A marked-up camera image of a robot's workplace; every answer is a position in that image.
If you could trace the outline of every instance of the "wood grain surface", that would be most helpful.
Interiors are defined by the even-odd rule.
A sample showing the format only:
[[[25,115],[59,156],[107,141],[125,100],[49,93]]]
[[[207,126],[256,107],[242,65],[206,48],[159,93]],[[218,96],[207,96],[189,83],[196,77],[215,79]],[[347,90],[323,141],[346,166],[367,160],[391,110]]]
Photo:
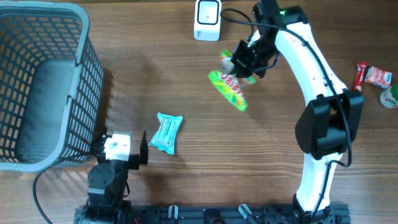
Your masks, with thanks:
[[[229,2],[248,14],[255,1]],[[294,1],[334,72],[348,85],[356,62],[395,73],[398,82],[397,1]],[[142,132],[159,128],[157,113],[182,115],[174,156],[149,149],[149,164],[130,171],[134,205],[263,205],[290,203],[299,187],[303,152],[294,126],[304,110],[299,85],[283,57],[244,91],[248,109],[235,109],[210,83],[222,49],[233,50],[250,27],[222,22],[218,42],[193,38],[195,2],[82,4],[90,37],[105,69],[97,129],[132,131],[134,153]],[[353,144],[353,165],[337,168],[332,202],[347,203],[353,223],[397,223],[398,116],[379,102],[382,89],[365,84],[364,109]],[[87,199],[95,160],[50,169],[38,197],[54,223],[71,223]],[[32,198],[35,174],[0,172],[0,223],[44,223]]]

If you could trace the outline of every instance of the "red snack package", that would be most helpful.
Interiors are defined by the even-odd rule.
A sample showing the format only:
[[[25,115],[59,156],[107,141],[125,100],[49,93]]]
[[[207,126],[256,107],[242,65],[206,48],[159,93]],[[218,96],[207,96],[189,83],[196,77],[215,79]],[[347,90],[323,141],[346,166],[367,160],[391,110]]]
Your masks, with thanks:
[[[391,72],[386,72],[376,67],[370,67],[368,74],[366,75],[365,82],[386,89],[390,87],[391,76]]]
[[[368,67],[367,62],[358,62],[358,71],[356,72],[354,90],[359,90],[360,92],[362,92],[363,77],[366,67]]]

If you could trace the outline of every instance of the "white bottle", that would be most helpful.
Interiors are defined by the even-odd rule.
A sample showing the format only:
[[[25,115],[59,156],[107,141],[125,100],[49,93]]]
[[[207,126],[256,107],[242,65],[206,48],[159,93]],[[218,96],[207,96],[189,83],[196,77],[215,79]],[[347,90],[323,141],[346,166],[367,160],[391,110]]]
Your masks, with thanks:
[[[380,95],[380,101],[386,108],[398,108],[398,83],[384,90]]]

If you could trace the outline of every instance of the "green bottle cap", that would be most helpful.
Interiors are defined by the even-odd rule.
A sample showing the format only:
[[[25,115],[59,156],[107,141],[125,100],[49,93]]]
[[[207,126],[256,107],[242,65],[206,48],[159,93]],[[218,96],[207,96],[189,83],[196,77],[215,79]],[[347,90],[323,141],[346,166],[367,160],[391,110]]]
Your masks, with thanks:
[[[394,97],[394,99],[398,100],[398,83],[391,87],[391,95]]]

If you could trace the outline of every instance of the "black cable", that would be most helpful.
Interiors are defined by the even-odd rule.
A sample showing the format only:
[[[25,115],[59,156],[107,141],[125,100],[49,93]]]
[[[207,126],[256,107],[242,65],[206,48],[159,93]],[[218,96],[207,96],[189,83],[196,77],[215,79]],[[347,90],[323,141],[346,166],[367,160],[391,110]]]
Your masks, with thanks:
[[[237,0],[221,0],[221,3],[234,2],[234,1],[237,1]]]
[[[74,155],[74,156],[68,156],[68,157],[65,157],[65,158],[58,159],[58,160],[52,162],[50,165],[44,167],[44,168],[43,168],[42,170],[40,170],[40,172],[36,175],[36,178],[35,178],[35,180],[33,181],[33,188],[32,188],[32,190],[33,190],[33,199],[35,200],[35,204],[36,204],[37,209],[39,210],[40,214],[43,216],[44,220],[45,220],[48,224],[52,224],[52,222],[51,222],[50,219],[45,215],[45,213],[44,213],[42,207],[40,206],[39,201],[37,200],[36,184],[37,184],[37,181],[38,181],[39,177],[40,177],[46,170],[48,170],[49,168],[51,168],[51,167],[54,166],[54,165],[57,165],[57,164],[59,164],[59,163],[61,163],[61,162],[63,162],[63,161],[67,161],[67,160],[70,160],[70,159],[74,159],[74,158],[76,158],[76,157],[87,156],[87,155],[89,155],[89,154],[90,154],[90,152],[84,152],[84,153],[77,154],[77,155]]]
[[[274,68],[274,67],[278,64],[279,55],[280,55],[280,52],[276,53],[276,57],[275,57],[274,63],[272,63],[272,65],[270,65],[270,66],[265,66],[265,67],[261,67],[261,68],[256,68],[256,69],[253,70],[253,72],[258,72],[258,71],[261,71],[261,70],[266,70],[266,69]]]
[[[236,12],[236,13],[242,15],[243,17],[245,17],[249,22],[252,22],[252,20],[250,19],[250,17],[249,17],[248,15],[246,15],[244,12],[241,12],[241,11],[239,11],[239,10],[237,10],[237,9],[227,8],[227,9],[222,10],[221,13],[222,13],[222,12],[226,12],[226,11]],[[250,25],[250,26],[251,26],[251,34],[250,34],[249,36],[246,37],[247,40],[250,40],[251,37],[252,37],[253,34],[254,34],[254,25]]]
[[[228,21],[228,22],[234,22],[234,23],[237,23],[237,24],[244,24],[244,25],[250,25],[250,26],[264,26],[264,27],[270,27],[270,28],[273,28],[273,29],[279,29],[279,30],[288,32],[288,33],[290,33],[291,35],[293,35],[294,37],[298,38],[298,40],[300,40],[300,41],[303,43],[303,46],[304,46],[304,47],[307,47],[308,50],[311,52],[311,54],[314,56],[315,60],[317,61],[318,65],[319,65],[319,67],[321,68],[321,71],[322,71],[322,73],[323,73],[323,76],[325,77],[326,84],[329,86],[330,91],[331,91],[332,94],[333,94],[333,98],[334,98],[335,101],[336,101],[337,108],[338,108],[338,112],[339,112],[339,114],[340,114],[340,116],[341,116],[341,118],[342,118],[342,120],[343,120],[344,129],[345,129],[345,132],[346,132],[347,151],[348,151],[348,161],[347,161],[346,164],[344,164],[344,163],[342,163],[342,162],[340,162],[340,161],[337,161],[337,160],[331,160],[331,161],[329,161],[329,162],[326,164],[326,174],[325,174],[325,180],[323,181],[322,191],[321,191],[321,193],[319,194],[319,199],[318,199],[317,205],[315,206],[314,212],[312,213],[312,216],[311,216],[311,218],[314,218],[315,215],[317,214],[317,211],[318,211],[319,206],[320,206],[320,204],[321,204],[321,202],[322,202],[322,199],[323,199],[324,196],[325,196],[325,191],[326,191],[326,187],[327,187],[327,181],[328,181],[328,178],[329,178],[329,173],[330,173],[330,169],[331,169],[332,163],[336,163],[336,164],[339,164],[339,165],[341,165],[341,166],[347,168],[347,167],[349,167],[349,166],[351,165],[351,162],[352,162],[352,143],[351,143],[351,135],[350,135],[350,133],[349,133],[349,127],[348,127],[347,116],[346,116],[346,114],[345,114],[345,112],[344,112],[343,105],[341,104],[341,101],[340,101],[340,99],[338,98],[337,92],[336,92],[335,88],[333,87],[332,82],[331,82],[330,79],[329,79],[329,76],[328,76],[328,74],[327,74],[327,72],[326,72],[325,67],[324,67],[323,64],[322,64],[322,61],[319,59],[319,56],[317,55],[317,53],[312,49],[311,45],[310,45],[303,37],[301,37],[300,35],[296,34],[295,32],[293,32],[293,31],[291,31],[291,30],[289,30],[289,29],[286,29],[286,28],[284,28],[284,27],[279,27],[279,26],[275,26],[275,25],[271,25],[271,24],[261,24],[261,23],[258,23],[258,22],[246,22],[246,21],[239,21],[239,20],[236,20],[236,19],[230,19],[230,18],[224,16],[224,13],[225,13],[226,11],[234,11],[234,10],[223,9],[223,10],[220,12],[220,17],[221,17],[222,19]]]

